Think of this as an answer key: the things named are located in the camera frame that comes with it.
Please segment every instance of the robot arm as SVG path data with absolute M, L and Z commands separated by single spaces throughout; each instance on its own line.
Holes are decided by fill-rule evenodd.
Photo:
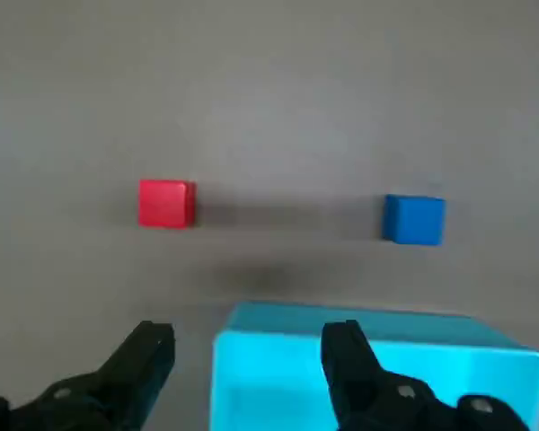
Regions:
M 143 321 L 98 371 L 54 383 L 18 409 L 0 398 L 0 431 L 139 430 L 174 358 L 172 325 Z
M 464 395 L 452 408 L 425 382 L 385 371 L 356 321 L 325 324 L 322 365 L 340 431 L 527 431 L 501 400 Z

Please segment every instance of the screw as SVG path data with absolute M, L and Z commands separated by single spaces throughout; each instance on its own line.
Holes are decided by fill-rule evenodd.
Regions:
M 471 407 L 476 409 L 477 411 L 480 411 L 481 413 L 492 413 L 493 407 L 490 405 L 490 403 L 483 399 L 483 398 L 476 398 L 471 401 Z
M 60 400 L 61 398 L 65 398 L 68 395 L 70 395 L 72 391 L 69 388 L 61 388 L 58 389 L 56 392 L 54 392 L 54 398 L 57 400 Z
M 410 387 L 407 384 L 404 384 L 403 386 L 399 386 L 397 388 L 397 391 L 403 398 L 415 398 L 415 391 L 412 387 Z

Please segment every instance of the gray floor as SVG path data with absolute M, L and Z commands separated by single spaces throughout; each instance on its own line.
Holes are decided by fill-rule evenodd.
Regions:
M 136 227 L 140 177 L 201 227 Z M 446 244 L 376 239 L 448 199 Z M 179 361 L 148 429 L 205 430 L 243 299 L 458 312 L 539 347 L 539 0 L 0 0 L 0 393 L 141 319 Z

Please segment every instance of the block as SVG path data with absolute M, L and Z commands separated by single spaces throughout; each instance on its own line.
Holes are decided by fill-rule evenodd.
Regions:
M 138 222 L 146 227 L 185 229 L 195 218 L 196 184 L 180 180 L 141 180 Z
M 387 195 L 384 239 L 398 244 L 440 245 L 445 214 L 444 199 Z

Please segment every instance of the light blue container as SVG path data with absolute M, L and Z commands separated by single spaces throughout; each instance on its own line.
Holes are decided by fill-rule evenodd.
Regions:
M 320 335 L 349 319 L 385 369 L 424 380 L 450 405 L 497 397 L 539 430 L 539 352 L 474 319 L 243 303 L 214 345 L 210 431 L 335 431 Z

